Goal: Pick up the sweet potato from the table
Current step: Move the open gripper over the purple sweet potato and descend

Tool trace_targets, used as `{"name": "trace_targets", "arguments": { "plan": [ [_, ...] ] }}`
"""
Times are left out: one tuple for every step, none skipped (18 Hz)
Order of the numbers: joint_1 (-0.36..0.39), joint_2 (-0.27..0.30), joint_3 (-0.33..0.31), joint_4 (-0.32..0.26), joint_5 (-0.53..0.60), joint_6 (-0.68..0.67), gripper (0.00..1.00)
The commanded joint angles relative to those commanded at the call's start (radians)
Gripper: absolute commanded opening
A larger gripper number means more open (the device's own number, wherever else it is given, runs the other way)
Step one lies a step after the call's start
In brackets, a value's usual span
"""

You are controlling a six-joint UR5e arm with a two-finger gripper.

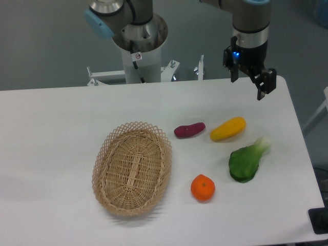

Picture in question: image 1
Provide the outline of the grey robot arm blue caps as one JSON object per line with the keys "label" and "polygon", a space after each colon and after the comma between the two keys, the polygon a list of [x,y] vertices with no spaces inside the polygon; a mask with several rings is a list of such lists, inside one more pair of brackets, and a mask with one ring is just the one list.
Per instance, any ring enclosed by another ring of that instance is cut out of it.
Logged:
{"label": "grey robot arm blue caps", "polygon": [[[152,1],[89,1],[84,16],[94,32],[111,39],[122,51],[126,82],[162,81],[160,50],[168,36],[166,22]],[[223,52],[223,66],[236,81],[246,74],[262,99],[276,88],[276,70],[267,69],[270,1],[208,1],[232,15],[233,35]]]}

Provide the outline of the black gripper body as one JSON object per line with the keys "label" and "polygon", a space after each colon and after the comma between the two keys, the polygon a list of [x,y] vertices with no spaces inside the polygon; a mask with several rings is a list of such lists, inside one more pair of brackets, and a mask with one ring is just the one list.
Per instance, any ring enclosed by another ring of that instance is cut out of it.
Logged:
{"label": "black gripper body", "polygon": [[239,71],[249,76],[249,69],[253,67],[264,67],[267,55],[268,41],[254,48],[244,48],[237,45],[238,38],[231,38],[230,46],[223,51],[223,66],[228,68],[238,65]]}

